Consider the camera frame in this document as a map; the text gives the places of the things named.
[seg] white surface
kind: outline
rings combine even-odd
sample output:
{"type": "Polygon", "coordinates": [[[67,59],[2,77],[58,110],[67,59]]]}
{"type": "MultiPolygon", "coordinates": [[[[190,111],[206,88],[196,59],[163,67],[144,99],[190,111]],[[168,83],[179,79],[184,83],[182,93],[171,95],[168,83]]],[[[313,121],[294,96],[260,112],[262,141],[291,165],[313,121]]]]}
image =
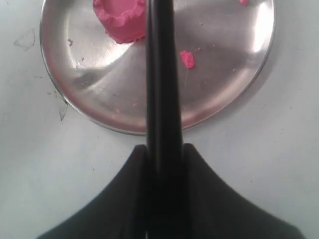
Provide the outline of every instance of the white surface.
{"type": "MultiPolygon", "coordinates": [[[[0,2],[0,239],[34,239],[92,200],[145,139],[71,108],[61,121],[40,54],[42,0],[7,1],[0,2]]],[[[308,239],[319,235],[318,8],[317,0],[277,0],[274,46],[260,77],[185,133],[229,185],[308,239]]]]}

